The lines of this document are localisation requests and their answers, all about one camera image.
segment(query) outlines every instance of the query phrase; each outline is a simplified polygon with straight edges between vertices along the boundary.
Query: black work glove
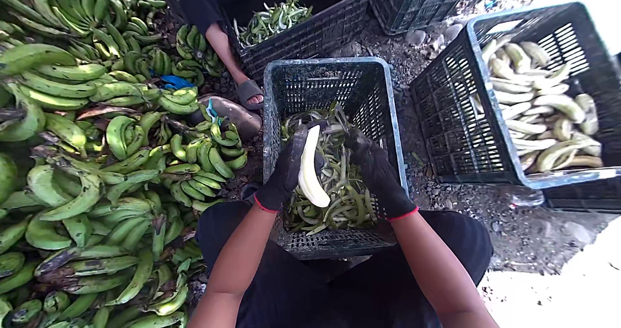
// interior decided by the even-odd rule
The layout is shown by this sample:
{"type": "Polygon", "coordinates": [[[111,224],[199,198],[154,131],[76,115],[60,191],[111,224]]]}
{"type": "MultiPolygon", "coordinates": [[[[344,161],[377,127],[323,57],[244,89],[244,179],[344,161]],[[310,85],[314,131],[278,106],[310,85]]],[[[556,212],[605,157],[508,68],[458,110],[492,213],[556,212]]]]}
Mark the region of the black work glove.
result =
{"type": "Polygon", "coordinates": [[[255,192],[255,201],[264,211],[278,213],[283,208],[283,202],[289,193],[298,185],[302,152],[308,133],[306,126],[297,127],[278,156],[274,172],[268,182],[255,192]]]}
{"type": "Polygon", "coordinates": [[[345,146],[353,151],[352,163],[360,166],[362,179],[369,191],[375,194],[385,208],[378,216],[393,221],[418,211],[418,207],[410,201],[399,184],[388,155],[377,143],[353,128],[345,140],[345,146]]]}

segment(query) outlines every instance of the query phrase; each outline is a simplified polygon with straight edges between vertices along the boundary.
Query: red glove cuff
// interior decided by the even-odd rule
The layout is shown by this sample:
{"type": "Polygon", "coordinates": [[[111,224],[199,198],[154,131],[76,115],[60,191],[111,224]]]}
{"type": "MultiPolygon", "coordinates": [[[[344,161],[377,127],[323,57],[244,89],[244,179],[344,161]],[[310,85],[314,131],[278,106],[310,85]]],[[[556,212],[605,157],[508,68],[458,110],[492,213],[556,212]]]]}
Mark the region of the red glove cuff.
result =
{"type": "Polygon", "coordinates": [[[266,212],[269,212],[269,213],[278,213],[278,211],[273,211],[273,210],[271,210],[271,209],[267,209],[266,207],[263,207],[263,206],[261,205],[261,203],[259,202],[259,199],[256,197],[256,193],[255,193],[255,203],[256,203],[256,205],[258,205],[258,206],[259,206],[259,208],[261,208],[262,210],[264,210],[264,211],[266,211],[266,212]]]}
{"type": "Polygon", "coordinates": [[[399,215],[399,216],[397,216],[397,217],[393,217],[393,218],[386,219],[386,220],[388,220],[388,222],[393,222],[393,221],[395,221],[395,220],[403,219],[403,218],[407,217],[408,215],[412,215],[412,214],[414,214],[414,213],[417,213],[418,211],[419,211],[419,208],[418,208],[418,207],[416,207],[416,208],[414,208],[414,209],[413,209],[411,212],[409,212],[409,213],[405,213],[405,214],[403,214],[403,215],[399,215]]]}

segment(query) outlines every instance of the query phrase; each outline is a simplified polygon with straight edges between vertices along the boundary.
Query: black plastic crate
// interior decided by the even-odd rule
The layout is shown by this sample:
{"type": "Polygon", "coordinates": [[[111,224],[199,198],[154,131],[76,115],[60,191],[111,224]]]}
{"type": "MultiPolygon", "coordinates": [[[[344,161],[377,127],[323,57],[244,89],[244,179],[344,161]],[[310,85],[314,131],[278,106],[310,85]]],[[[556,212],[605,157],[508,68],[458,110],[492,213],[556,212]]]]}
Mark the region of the black plastic crate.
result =
{"type": "Polygon", "coordinates": [[[619,69],[580,3],[483,15],[470,20],[411,85],[433,169],[442,182],[509,183],[544,189],[612,178],[621,169],[619,69]],[[606,168],[525,175],[501,117],[481,45],[508,33],[534,41],[551,56],[548,70],[571,61],[570,84],[579,83],[597,105],[606,168]],[[476,119],[478,94],[485,117],[476,119]]]}
{"type": "Polygon", "coordinates": [[[387,35],[441,22],[459,0],[371,0],[373,11],[387,35]]]}
{"type": "Polygon", "coordinates": [[[365,27],[369,0],[300,0],[313,6],[312,16],[305,22],[279,33],[255,46],[242,48],[233,30],[233,18],[246,26],[254,12],[263,11],[263,3],[273,6],[285,0],[234,0],[222,4],[231,45],[248,72],[248,77],[260,82],[270,61],[305,59],[327,53],[347,42],[365,27]]]}
{"type": "Polygon", "coordinates": [[[621,213],[621,178],[545,189],[543,195],[555,211],[621,213]]]}
{"type": "MultiPolygon", "coordinates": [[[[407,189],[397,113],[388,65],[379,58],[281,60],[265,70],[263,181],[281,149],[281,121],[289,115],[328,108],[338,100],[351,123],[388,152],[401,186],[407,189]]],[[[381,210],[382,205],[374,205],[381,210]]],[[[312,236],[288,233],[280,216],[272,238],[301,260],[369,255],[395,243],[392,228],[380,221],[374,229],[324,230],[312,236]]]]}

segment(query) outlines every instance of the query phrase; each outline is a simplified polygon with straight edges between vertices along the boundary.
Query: black pants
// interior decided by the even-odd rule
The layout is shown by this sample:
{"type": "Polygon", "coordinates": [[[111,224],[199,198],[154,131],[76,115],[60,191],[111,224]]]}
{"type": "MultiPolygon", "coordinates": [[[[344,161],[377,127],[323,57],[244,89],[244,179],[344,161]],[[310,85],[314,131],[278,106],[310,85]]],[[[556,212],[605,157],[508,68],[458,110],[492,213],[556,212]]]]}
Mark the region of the black pants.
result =
{"type": "Polygon", "coordinates": [[[184,17],[191,25],[205,35],[214,22],[221,22],[222,16],[217,0],[179,0],[184,17]]]}
{"type": "MultiPolygon", "coordinates": [[[[207,267],[250,209],[219,203],[203,212],[197,239],[207,267]]],[[[493,253],[478,221],[444,211],[421,215],[478,284],[493,253]]],[[[330,283],[272,241],[244,294],[237,327],[439,327],[399,245],[373,255],[330,283]]]]}

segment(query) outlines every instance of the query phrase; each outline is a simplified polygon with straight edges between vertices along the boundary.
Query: crate of plantain peels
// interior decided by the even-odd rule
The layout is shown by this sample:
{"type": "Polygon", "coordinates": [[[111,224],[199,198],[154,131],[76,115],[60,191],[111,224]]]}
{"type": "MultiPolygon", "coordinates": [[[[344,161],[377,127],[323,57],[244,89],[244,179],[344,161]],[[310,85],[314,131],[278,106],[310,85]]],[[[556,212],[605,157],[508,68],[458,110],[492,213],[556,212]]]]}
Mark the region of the crate of plantain peels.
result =
{"type": "Polygon", "coordinates": [[[310,190],[300,183],[272,233],[276,243],[301,260],[370,255],[395,243],[387,222],[377,220],[381,201],[366,188],[359,167],[350,162],[343,125],[335,119],[337,103],[348,126],[357,127],[386,150],[401,186],[408,186],[390,70],[382,59],[270,62],[265,70],[263,180],[268,180],[297,125],[327,121],[315,138],[323,158],[317,179],[329,201],[325,200],[325,207],[314,205],[310,190]]]}
{"type": "Polygon", "coordinates": [[[257,82],[270,61],[305,59],[348,43],[366,26],[369,0],[228,0],[231,46],[257,82]]]}
{"type": "Polygon", "coordinates": [[[410,88],[440,181],[545,189],[621,173],[619,74],[569,3],[470,20],[410,88]]]}

